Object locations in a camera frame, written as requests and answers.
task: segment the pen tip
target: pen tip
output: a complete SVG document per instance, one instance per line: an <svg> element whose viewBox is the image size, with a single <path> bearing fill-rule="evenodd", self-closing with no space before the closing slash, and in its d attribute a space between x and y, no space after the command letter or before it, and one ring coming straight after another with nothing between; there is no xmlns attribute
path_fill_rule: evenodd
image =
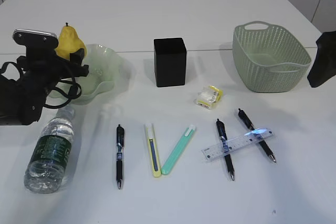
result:
<svg viewBox="0 0 336 224"><path fill-rule="evenodd" d="M235 173L234 172L230 172L230 175L231 175L232 181L235 181Z"/></svg>
<svg viewBox="0 0 336 224"><path fill-rule="evenodd" d="M274 163L277 162L277 160L275 159L275 156L274 156L273 154L270 154L270 155L269 155L269 158L270 158Z"/></svg>

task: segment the black box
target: black box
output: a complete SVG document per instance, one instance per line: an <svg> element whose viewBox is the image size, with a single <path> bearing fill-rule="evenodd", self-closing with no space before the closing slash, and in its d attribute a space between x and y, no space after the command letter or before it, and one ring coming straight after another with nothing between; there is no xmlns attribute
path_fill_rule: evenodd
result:
<svg viewBox="0 0 336 224"><path fill-rule="evenodd" d="M187 50L182 38L154 40L154 67L157 87L185 85Z"/></svg>

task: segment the green plastic basket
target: green plastic basket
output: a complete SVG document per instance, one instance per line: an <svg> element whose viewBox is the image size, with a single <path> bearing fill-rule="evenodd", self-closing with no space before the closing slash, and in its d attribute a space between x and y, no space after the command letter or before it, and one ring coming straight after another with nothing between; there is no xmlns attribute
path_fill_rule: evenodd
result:
<svg viewBox="0 0 336 224"><path fill-rule="evenodd" d="M252 24L267 28L248 29ZM261 93L291 90L311 64L309 54L289 31L261 21L235 28L233 58L246 87Z"/></svg>

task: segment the basket handle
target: basket handle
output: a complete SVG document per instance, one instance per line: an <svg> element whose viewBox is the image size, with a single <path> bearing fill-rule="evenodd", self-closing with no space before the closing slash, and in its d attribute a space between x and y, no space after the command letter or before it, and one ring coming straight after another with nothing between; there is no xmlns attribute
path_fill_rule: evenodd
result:
<svg viewBox="0 0 336 224"><path fill-rule="evenodd" d="M277 68L279 66L292 66L294 67L294 70L289 70L289 71L279 71L277 70ZM297 64L297 63L292 63L292 62L286 62L286 63L280 63L280 64L277 64L276 66L271 66L271 67L268 67L266 68L269 72L272 72L272 73L295 73L295 72L298 72L300 71L302 68L304 68L305 66L303 65L300 65L300 64Z"/></svg>
<svg viewBox="0 0 336 224"><path fill-rule="evenodd" d="M253 24L262 24L262 25L267 26L267 28L264 28L264 29L256 29L256 30L266 30L266 29L268 29L268 27L270 27L270 26L272 25L272 24L267 23L267 22L264 22L264 21L252 21L252 22L246 23L246 24L241 25L241 26L243 26L243 28L244 28L245 30L252 30L252 29L246 29L246 27L249 26L249 25L253 25Z"/></svg>

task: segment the small package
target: small package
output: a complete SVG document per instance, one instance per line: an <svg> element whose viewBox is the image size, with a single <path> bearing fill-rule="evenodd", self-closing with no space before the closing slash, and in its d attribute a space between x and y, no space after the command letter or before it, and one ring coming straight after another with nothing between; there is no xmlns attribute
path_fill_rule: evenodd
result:
<svg viewBox="0 0 336 224"><path fill-rule="evenodd" d="M215 86L204 87L196 99L196 104L211 110L220 101L222 95L223 91Z"/></svg>

